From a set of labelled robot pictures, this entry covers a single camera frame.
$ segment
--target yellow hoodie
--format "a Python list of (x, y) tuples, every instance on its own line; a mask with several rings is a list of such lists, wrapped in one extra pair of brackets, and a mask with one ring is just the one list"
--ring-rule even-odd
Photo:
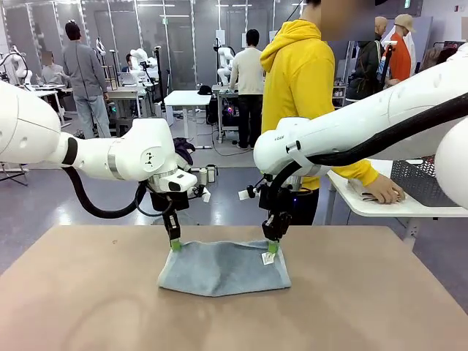
[[(284, 117), (314, 119), (335, 110), (331, 102), (335, 58), (313, 23), (295, 20), (283, 24), (260, 61), (267, 72), (262, 132), (275, 129)], [(364, 186), (378, 176), (366, 160), (333, 171), (345, 178), (357, 178)], [(319, 178), (307, 178), (304, 186), (318, 189)]]

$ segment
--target towel label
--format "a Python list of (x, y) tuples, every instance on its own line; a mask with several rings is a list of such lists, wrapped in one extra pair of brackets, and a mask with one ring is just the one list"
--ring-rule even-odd
[(270, 265), (275, 260), (275, 254), (271, 252), (265, 252), (262, 254), (263, 265)]

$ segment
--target black jacket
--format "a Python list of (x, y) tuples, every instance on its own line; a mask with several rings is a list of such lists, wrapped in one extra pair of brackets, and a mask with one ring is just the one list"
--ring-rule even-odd
[[(382, 37), (375, 34), (375, 40), (380, 46), (380, 56), (384, 49), (380, 44)], [(346, 92), (346, 98), (362, 100), (379, 91), (377, 70), (379, 69), (380, 57), (377, 42), (359, 42), (359, 56), (356, 61), (356, 71), (351, 76), (350, 86)]]

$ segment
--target man in gray jacket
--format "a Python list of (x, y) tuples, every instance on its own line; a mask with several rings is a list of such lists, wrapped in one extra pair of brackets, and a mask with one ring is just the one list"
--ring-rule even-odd
[(104, 70), (94, 50), (80, 44), (80, 27), (75, 22), (67, 23), (65, 32), (71, 43), (64, 49), (64, 72), (70, 77), (83, 134), (86, 139), (94, 137), (94, 121), (99, 137), (110, 137), (109, 118), (104, 102), (104, 99), (109, 99)]

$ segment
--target brown table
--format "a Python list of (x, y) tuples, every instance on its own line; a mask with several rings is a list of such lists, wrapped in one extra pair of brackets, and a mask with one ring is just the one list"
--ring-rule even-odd
[(162, 227), (55, 227), (0, 277), (0, 350), (468, 350), (468, 316), (388, 228), (291, 227), (282, 247), (292, 288), (201, 298), (156, 286)]

